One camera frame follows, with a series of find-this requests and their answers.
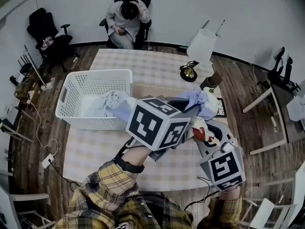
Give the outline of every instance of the person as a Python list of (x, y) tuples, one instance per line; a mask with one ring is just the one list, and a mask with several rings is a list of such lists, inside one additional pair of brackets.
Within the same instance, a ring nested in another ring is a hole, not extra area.
[[(150, 152), (146, 147), (128, 149), (121, 161), (143, 168)], [(139, 194), (136, 174), (127, 171), (125, 165), (122, 168), (116, 160), (106, 162), (75, 190), (68, 214), (54, 228), (192, 228), (190, 212), (163, 193)], [(240, 187), (212, 198), (209, 207), (209, 215), (197, 229), (238, 228), (242, 208)]]
[(146, 24), (151, 20), (148, 9), (141, 0), (115, 2), (105, 17), (109, 38), (119, 49), (133, 49), (140, 21)]

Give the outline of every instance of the jeans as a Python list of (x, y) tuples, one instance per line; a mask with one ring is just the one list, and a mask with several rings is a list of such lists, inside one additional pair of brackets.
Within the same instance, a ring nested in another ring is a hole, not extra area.
[(113, 32), (109, 38), (119, 49), (133, 49), (133, 39), (127, 31), (124, 36), (120, 36), (116, 32)]

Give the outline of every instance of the lamp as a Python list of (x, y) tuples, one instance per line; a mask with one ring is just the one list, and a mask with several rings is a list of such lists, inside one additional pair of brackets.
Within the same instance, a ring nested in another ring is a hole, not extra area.
[(199, 63), (210, 64), (216, 39), (216, 35), (209, 30), (200, 29), (198, 31), (186, 51), (193, 61), (180, 67), (180, 76), (182, 79), (187, 82), (194, 82), (197, 79), (197, 73), (194, 67)]

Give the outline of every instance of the electrical outlet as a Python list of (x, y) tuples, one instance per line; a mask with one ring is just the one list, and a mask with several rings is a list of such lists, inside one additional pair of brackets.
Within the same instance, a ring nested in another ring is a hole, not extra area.
[(46, 169), (46, 168), (50, 165), (50, 163), (53, 162), (53, 160), (54, 160), (53, 155), (52, 155), (52, 154), (49, 154), (49, 155), (42, 161), (42, 166), (43, 166), (43, 168)]

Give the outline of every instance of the hair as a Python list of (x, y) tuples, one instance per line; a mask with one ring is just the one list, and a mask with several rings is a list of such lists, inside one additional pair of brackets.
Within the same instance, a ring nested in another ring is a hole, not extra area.
[(121, 5), (121, 14), (127, 20), (133, 20), (139, 14), (138, 7), (130, 1), (125, 0)]

